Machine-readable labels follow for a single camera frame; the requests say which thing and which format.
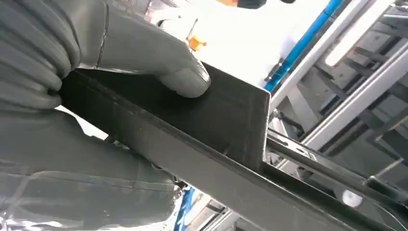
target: black metal bar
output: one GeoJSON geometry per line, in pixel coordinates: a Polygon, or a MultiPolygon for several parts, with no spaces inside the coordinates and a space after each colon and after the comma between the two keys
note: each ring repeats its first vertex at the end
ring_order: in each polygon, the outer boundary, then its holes
{"type": "Polygon", "coordinates": [[[375,70],[369,69],[356,61],[350,59],[350,58],[344,58],[343,63],[346,64],[347,66],[353,68],[355,71],[357,71],[359,74],[362,74],[366,77],[369,77],[374,73],[375,70]]]}
{"type": "Polygon", "coordinates": [[[361,48],[361,47],[354,48],[354,52],[356,52],[358,54],[361,54],[363,56],[366,56],[367,58],[369,58],[371,60],[374,60],[374,61],[377,61],[377,62],[380,62],[380,63],[385,63],[388,60],[388,57],[386,57],[386,56],[384,56],[382,54],[375,53],[375,52],[372,52],[372,51],[368,51],[368,50],[366,50],[364,48],[361,48]]]}

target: gloved hand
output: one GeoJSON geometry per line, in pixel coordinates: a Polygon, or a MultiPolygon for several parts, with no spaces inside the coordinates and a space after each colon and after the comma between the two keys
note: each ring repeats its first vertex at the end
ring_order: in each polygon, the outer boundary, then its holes
{"type": "Polygon", "coordinates": [[[0,224],[95,230],[166,219],[168,174],[54,108],[61,78],[78,67],[152,73],[198,97],[210,79],[186,44],[114,0],[0,0],[0,30],[0,224]]]}

